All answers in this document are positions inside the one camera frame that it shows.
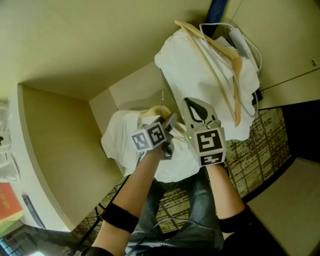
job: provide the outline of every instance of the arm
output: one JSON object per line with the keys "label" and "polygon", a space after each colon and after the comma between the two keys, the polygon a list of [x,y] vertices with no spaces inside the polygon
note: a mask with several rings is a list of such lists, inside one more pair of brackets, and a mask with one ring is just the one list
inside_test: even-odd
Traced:
{"label": "arm", "polygon": [[[139,218],[163,155],[161,147],[148,151],[113,203]],[[103,248],[115,256],[123,256],[130,236],[128,231],[103,221],[92,246]]]}
{"label": "arm", "polygon": [[[220,165],[206,167],[219,219],[233,217],[245,209],[237,190],[232,185],[226,170]],[[223,233],[224,239],[232,233]]]}

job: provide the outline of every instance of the folded white fabric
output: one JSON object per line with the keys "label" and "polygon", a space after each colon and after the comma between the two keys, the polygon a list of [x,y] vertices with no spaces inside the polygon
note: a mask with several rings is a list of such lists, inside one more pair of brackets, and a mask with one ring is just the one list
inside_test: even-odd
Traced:
{"label": "folded white fabric", "polygon": [[[157,116],[139,119],[141,111],[120,110],[113,114],[106,132],[102,136],[101,144],[108,158],[115,159],[124,176],[134,172],[139,154],[131,138],[132,132],[138,126],[150,124]],[[171,160],[162,160],[155,173],[155,178],[160,182],[178,182],[188,178],[199,171],[188,145],[180,138],[182,135],[173,129],[174,153]]]}
{"label": "folded white fabric", "polygon": [[[215,70],[232,108],[235,109],[233,75],[226,67],[226,65],[231,67],[231,61],[225,57],[217,57],[203,39],[197,37],[194,37],[194,39]],[[250,126],[254,118],[250,117],[242,108],[241,122],[238,127],[235,127],[235,122],[215,80],[192,48],[187,35],[181,29],[165,41],[154,60],[155,64],[162,70],[182,116],[184,116],[182,101],[185,97],[200,99],[214,107],[217,117],[221,121],[221,126],[224,127],[227,141],[248,139]],[[249,59],[243,57],[239,76],[240,98],[252,116],[255,113],[251,103],[252,93],[258,88],[259,80],[255,67]]]}

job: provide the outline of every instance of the patterned carpet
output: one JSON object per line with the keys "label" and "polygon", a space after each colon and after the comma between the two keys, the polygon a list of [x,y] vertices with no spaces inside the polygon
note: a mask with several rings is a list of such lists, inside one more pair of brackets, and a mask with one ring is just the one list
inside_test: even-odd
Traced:
{"label": "patterned carpet", "polygon": [[[244,197],[272,176],[289,157],[283,113],[281,108],[275,108],[259,111],[259,115],[251,127],[249,139],[227,142],[225,166],[229,170],[233,185],[240,196]],[[108,205],[121,183],[102,200],[102,206]],[[168,217],[187,219],[190,204],[183,185],[178,182],[167,183],[164,186],[166,186],[167,192],[160,202],[157,214],[158,222]],[[97,209],[101,214],[102,209],[99,206]],[[97,214],[93,209],[72,233],[64,233],[64,239],[73,243],[76,240],[79,241],[96,219]],[[179,229],[182,224],[172,220],[164,222],[160,226],[162,231],[166,233]],[[86,240],[85,245],[94,242],[100,228],[101,222]]]}

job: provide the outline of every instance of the wooden hanger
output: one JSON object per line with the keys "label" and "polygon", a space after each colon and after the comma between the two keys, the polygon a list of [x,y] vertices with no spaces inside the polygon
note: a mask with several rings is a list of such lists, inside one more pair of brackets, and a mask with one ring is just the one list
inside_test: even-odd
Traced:
{"label": "wooden hanger", "polygon": [[[205,66],[207,67],[209,73],[213,76],[213,79],[215,80],[215,82],[217,83],[222,96],[229,108],[229,111],[231,113],[232,118],[234,119],[234,126],[237,127],[240,124],[241,121],[241,103],[240,103],[240,96],[239,96],[239,88],[237,85],[237,81],[236,79],[233,77],[233,93],[234,93],[234,110],[229,102],[229,99],[226,95],[226,92],[224,90],[224,88],[222,87],[218,76],[215,72],[215,70],[212,68],[211,64],[209,63],[207,57],[205,56],[205,54],[202,52],[202,50],[200,49],[200,47],[198,46],[198,44],[196,43],[195,39],[189,34],[189,31],[192,32],[194,35],[196,35],[197,37],[200,38],[204,38],[203,35],[201,34],[201,32],[195,28],[194,26],[192,26],[191,24],[188,24],[186,22],[183,21],[175,21],[175,24],[179,25],[181,27],[181,29],[186,33],[186,35],[188,36],[192,47],[195,49],[195,51],[198,53],[199,57],[203,60]],[[217,49],[219,52],[221,52],[223,55],[225,55],[227,58],[229,58],[231,60],[231,65],[232,65],[232,70],[235,73],[235,76],[237,77],[238,81],[239,81],[239,76],[240,76],[240,71],[242,68],[242,59],[239,56],[239,54],[231,49],[231,48],[227,48],[224,45],[221,45],[219,43],[217,43],[216,41],[214,41],[212,38],[205,36],[205,39],[207,40],[207,42],[213,46],[215,49]]]}
{"label": "wooden hanger", "polygon": [[[163,105],[156,105],[151,107],[149,110],[142,112],[139,115],[139,118],[148,118],[148,117],[154,117],[154,116],[161,116],[165,120],[172,114],[169,108]],[[182,136],[184,136],[185,130],[180,126],[180,124],[175,125],[176,130],[181,133]]]}

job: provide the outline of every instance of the person's lap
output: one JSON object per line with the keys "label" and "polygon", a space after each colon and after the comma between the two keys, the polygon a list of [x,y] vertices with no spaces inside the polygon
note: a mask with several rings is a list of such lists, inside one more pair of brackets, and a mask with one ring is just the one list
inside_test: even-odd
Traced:
{"label": "person's lap", "polygon": [[[159,202],[164,191],[153,182],[149,191],[146,203],[143,207],[139,222],[131,235],[126,253],[134,247],[130,255],[149,250],[154,247],[166,246],[184,249],[221,249],[223,236],[219,229],[218,218],[216,216],[214,197],[206,177],[205,171],[201,169],[197,174],[181,181],[187,191],[190,201],[189,220],[202,226],[215,229],[209,230],[196,224],[186,222],[179,232],[172,238],[164,240],[161,228],[157,226],[156,216],[159,210]],[[147,234],[143,242],[136,246]]]}

